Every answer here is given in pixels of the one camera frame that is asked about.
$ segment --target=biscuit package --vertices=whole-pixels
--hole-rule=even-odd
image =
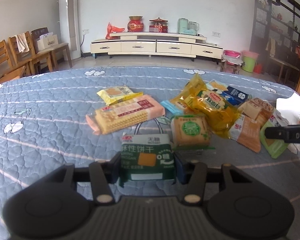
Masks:
[[[122,137],[120,184],[128,180],[175,179],[168,134]]]
[[[258,153],[261,150],[261,143],[259,138],[260,126],[257,121],[250,117],[241,115],[234,125],[229,130],[232,140],[237,141],[250,150]]]
[[[241,113],[220,94],[209,90],[196,74],[185,86],[190,95],[185,103],[196,113],[205,114],[208,125],[217,135],[229,138],[229,129]]]
[[[175,98],[170,100],[164,100],[160,104],[169,110],[173,115],[191,114],[193,111],[185,103],[185,98],[189,96],[189,93],[180,93]]]
[[[269,120],[265,123],[265,125],[262,127],[260,131],[260,141],[273,159],[278,158],[288,147],[289,144],[285,143],[284,140],[266,138],[265,129],[267,127],[280,127],[280,126],[288,126],[288,125],[289,125],[288,120],[283,118],[280,112],[275,109],[273,114],[270,116]]]
[[[127,86],[123,86],[106,88],[100,90],[97,94],[103,99],[103,101],[106,102],[107,106],[110,106],[122,101],[142,96],[143,92],[134,93]]]
[[[164,107],[149,95],[143,95],[111,106],[95,110],[86,115],[94,134],[108,134],[147,120],[163,116]]]
[[[208,125],[203,115],[177,115],[171,130],[174,150],[205,149],[210,143]]]
[[[253,98],[242,104],[239,108],[243,114],[256,120],[262,128],[274,111],[274,107],[260,98]]]
[[[216,80],[211,80],[208,82],[207,88],[220,94],[233,106],[239,106],[248,99],[251,99],[251,95],[248,95],[236,88],[230,87]]]

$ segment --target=tiled floor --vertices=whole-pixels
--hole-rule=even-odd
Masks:
[[[165,66],[220,71],[220,65],[217,65],[211,60],[196,58],[194,62],[192,62],[190,58],[169,56],[114,55],[112,58],[109,58],[109,56],[99,56],[96,59],[94,57],[86,57],[74,60],[72,64],[73,68],[93,68],[98,66]],[[66,69],[69,69],[68,62],[59,64],[59,70]],[[244,70],[240,70],[239,74],[275,82],[274,78],[268,74],[249,73]]]

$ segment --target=pink biscuit package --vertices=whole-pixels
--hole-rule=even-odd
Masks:
[[[86,115],[94,134],[108,134],[165,114],[164,107],[150,95],[132,98]]]

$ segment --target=bed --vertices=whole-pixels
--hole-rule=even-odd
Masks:
[[[110,67],[76,69],[39,74],[0,85],[0,240],[9,233],[2,220],[5,201],[64,163],[88,166],[95,160],[109,160],[121,148],[123,132],[169,133],[167,119],[157,118],[109,135],[94,135],[85,115],[105,105],[97,91],[127,85],[150,94],[157,101],[176,96],[198,73],[203,80],[216,79],[275,104],[293,90],[276,83],[228,73],[168,67]],[[288,236],[300,239],[300,153],[286,150],[274,160],[265,148],[255,154],[233,140],[213,136],[215,150],[195,154],[209,167],[232,163],[286,196],[295,208],[295,220]],[[128,182],[124,188],[111,185],[120,195],[180,195],[185,186],[170,181]],[[217,190],[206,189],[209,198]],[[91,198],[87,183],[78,192]]]

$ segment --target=white wall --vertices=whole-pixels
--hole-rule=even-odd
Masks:
[[[0,41],[48,27],[60,38],[58,0],[0,0]]]
[[[200,24],[199,33],[208,42],[241,51],[250,46],[254,0],[78,0],[79,33],[90,30],[82,51],[90,52],[91,41],[105,38],[108,22],[127,28],[132,15],[143,16],[144,31],[149,31],[149,20],[160,17],[169,20],[169,32],[176,32],[178,19],[187,18]]]

